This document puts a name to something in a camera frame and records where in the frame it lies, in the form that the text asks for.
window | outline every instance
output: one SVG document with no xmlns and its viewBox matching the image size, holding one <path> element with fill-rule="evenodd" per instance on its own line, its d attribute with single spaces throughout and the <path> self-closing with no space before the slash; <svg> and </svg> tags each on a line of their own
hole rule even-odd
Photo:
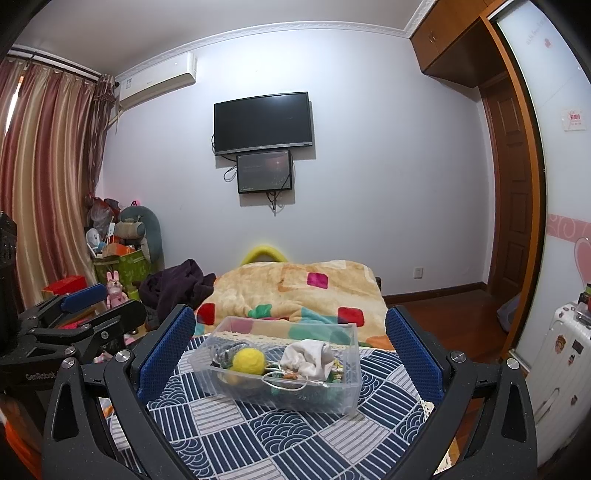
<svg viewBox="0 0 591 480">
<path fill-rule="evenodd" d="M 14 91 L 14 94 L 12 95 L 12 100 L 10 100 L 10 106 L 8 107 L 8 116 L 6 117 L 6 126 L 4 127 L 4 135 L 7 134 L 8 132 L 8 128 L 10 127 L 10 122 L 12 120 L 12 114 L 14 113 L 14 108 L 17 105 L 17 100 L 18 100 L 18 92 L 21 89 L 21 85 L 22 85 L 22 81 L 24 80 L 25 77 L 20 77 L 18 79 L 18 85 L 17 85 L 17 89 Z"/>
</svg>

curtain rod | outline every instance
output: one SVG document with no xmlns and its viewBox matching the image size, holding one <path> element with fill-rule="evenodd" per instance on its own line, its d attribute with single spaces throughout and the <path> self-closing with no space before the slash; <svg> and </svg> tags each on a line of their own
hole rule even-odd
<svg viewBox="0 0 591 480">
<path fill-rule="evenodd" d="M 58 67 L 63 70 L 67 70 L 69 72 L 81 75 L 90 80 L 97 81 L 100 77 L 100 73 L 95 72 L 94 70 L 87 69 L 82 65 L 71 63 L 67 60 L 61 59 L 60 57 L 56 57 L 45 52 L 40 52 L 38 50 L 22 48 L 20 46 L 13 46 L 8 51 L 8 54 L 14 57 L 19 57 L 21 59 L 27 60 L 34 60 L 36 58 L 40 58 L 43 59 L 38 60 L 40 63 L 44 63 L 45 65 L 48 65 L 50 67 Z"/>
</svg>

white wall-mounted air conditioner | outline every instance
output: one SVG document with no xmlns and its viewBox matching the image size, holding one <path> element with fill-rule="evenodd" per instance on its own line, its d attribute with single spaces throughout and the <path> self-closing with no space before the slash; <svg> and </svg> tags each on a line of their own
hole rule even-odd
<svg viewBox="0 0 591 480">
<path fill-rule="evenodd" d="M 128 110 L 139 103 L 195 83 L 197 59 L 191 52 L 148 67 L 121 82 L 119 103 Z"/>
</svg>

yellow arch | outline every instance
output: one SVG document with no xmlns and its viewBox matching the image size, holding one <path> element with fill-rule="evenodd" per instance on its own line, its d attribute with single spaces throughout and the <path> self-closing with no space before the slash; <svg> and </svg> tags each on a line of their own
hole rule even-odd
<svg viewBox="0 0 591 480">
<path fill-rule="evenodd" d="M 259 245 L 247 253 L 240 266 L 253 263 L 261 255 L 267 255 L 276 262 L 287 262 L 285 256 L 276 248 L 270 247 L 269 245 Z"/>
</svg>

bunny ears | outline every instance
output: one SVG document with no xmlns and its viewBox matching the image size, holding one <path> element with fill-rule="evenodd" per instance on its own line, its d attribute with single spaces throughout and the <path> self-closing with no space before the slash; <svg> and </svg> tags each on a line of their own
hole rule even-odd
<svg viewBox="0 0 591 480">
<path fill-rule="evenodd" d="M 113 273 L 107 272 L 107 281 L 119 281 L 119 272 L 117 270 Z"/>
</svg>

